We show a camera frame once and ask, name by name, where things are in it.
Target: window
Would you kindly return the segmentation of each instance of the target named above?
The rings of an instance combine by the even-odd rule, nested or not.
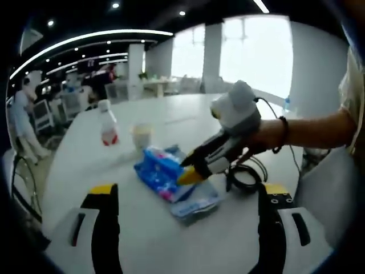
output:
[[[220,76],[243,80],[252,88],[281,98],[289,95],[293,69],[290,21],[256,15],[224,22]]]
[[[175,35],[172,48],[172,76],[202,77],[204,38],[204,25],[184,30]]]

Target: black wristband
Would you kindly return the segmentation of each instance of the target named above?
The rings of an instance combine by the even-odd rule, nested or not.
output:
[[[280,152],[281,148],[285,145],[286,138],[289,134],[289,124],[284,116],[280,116],[279,119],[283,122],[284,133],[280,141],[280,146],[273,149],[273,153],[277,154]]]

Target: plastic bottle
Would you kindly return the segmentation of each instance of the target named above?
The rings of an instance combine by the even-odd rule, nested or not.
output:
[[[284,107],[283,107],[283,113],[288,113],[289,112],[289,107],[290,107],[290,98],[289,96],[287,98],[285,98],[284,100]]]
[[[98,103],[100,111],[100,120],[102,123],[102,142],[105,146],[111,146],[119,143],[118,126],[115,116],[110,109],[109,100],[101,100]]]

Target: snack package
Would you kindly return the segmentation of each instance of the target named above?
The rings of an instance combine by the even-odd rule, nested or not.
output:
[[[189,225],[214,212],[221,198],[208,180],[198,185],[176,184],[177,178],[184,172],[180,166],[184,158],[185,154],[178,146],[164,150],[148,147],[144,150],[144,160],[135,165],[135,170],[146,185],[170,202],[171,214]]]
[[[174,149],[178,150],[177,147],[169,151],[150,146],[143,151],[143,161],[135,165],[139,178],[161,198],[171,203],[185,200],[195,188],[195,185],[176,184],[184,168],[180,167],[180,159],[171,153]]]

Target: desk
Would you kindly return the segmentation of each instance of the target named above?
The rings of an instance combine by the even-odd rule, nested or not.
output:
[[[224,176],[210,181],[222,196],[214,214],[184,227],[165,202],[136,176],[128,161],[134,146],[130,129],[148,122],[154,128],[152,143],[178,144],[189,152],[215,134],[220,125],[210,114],[210,102],[219,94],[176,95],[112,105],[120,126],[121,143],[104,147],[100,141],[98,111],[80,113],[62,140],[48,175],[43,198],[43,232],[50,236],[57,222],[79,207],[88,190],[103,183],[119,186],[119,254],[125,273],[213,274],[247,273],[258,260],[258,196],[225,192]],[[263,119],[274,118],[264,102]],[[281,108],[273,106],[277,114]],[[293,147],[299,166],[303,149]],[[298,171],[289,147],[274,155],[257,155],[266,166],[269,181],[282,183],[294,196]]]
[[[170,79],[148,79],[143,80],[143,86],[150,86],[153,84],[157,85],[157,97],[161,98],[164,96],[164,84],[172,84],[177,83],[176,80],[170,80]]]

